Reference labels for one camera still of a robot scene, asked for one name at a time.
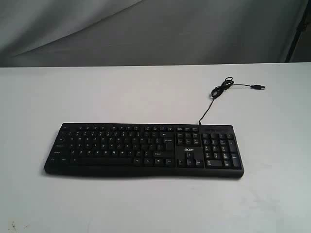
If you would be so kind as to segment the black acer keyboard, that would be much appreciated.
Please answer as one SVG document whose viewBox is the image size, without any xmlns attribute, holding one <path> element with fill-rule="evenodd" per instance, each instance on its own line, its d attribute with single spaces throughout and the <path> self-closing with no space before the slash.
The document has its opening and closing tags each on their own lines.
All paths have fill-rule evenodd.
<svg viewBox="0 0 311 233">
<path fill-rule="evenodd" d="M 244 174 L 230 125 L 62 124 L 44 170 L 73 176 L 195 176 Z"/>
</svg>

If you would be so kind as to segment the grey backdrop cloth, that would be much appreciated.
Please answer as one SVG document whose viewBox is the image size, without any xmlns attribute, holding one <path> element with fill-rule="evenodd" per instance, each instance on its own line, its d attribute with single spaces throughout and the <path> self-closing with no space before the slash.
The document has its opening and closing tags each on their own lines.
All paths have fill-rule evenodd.
<svg viewBox="0 0 311 233">
<path fill-rule="evenodd" d="M 305 0 L 3 0 L 2 67 L 279 63 Z"/>
</svg>

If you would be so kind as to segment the black stand pole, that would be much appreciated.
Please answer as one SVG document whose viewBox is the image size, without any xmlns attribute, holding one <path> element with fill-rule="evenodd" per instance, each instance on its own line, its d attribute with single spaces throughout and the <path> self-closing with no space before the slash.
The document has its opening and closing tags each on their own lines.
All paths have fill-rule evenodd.
<svg viewBox="0 0 311 233">
<path fill-rule="evenodd" d="M 298 44 L 298 41 L 300 39 L 300 36 L 301 34 L 306 30 L 307 26 L 310 24 L 310 23 L 307 23 L 306 20 L 307 20 L 307 17 L 309 15 L 309 13 L 311 12 L 311 1 L 308 0 L 307 2 L 307 5 L 306 5 L 306 8 L 303 12 L 303 15 L 299 21 L 299 24 L 296 28 L 296 32 L 295 32 L 295 35 L 293 37 L 293 40 L 291 42 L 291 45 L 290 45 L 290 48 L 288 50 L 288 53 L 287 53 L 287 56 L 285 58 L 285 62 L 286 63 L 289 63 L 292 59 L 292 56 L 294 54 L 294 51 L 296 49 L 296 46 Z"/>
</svg>

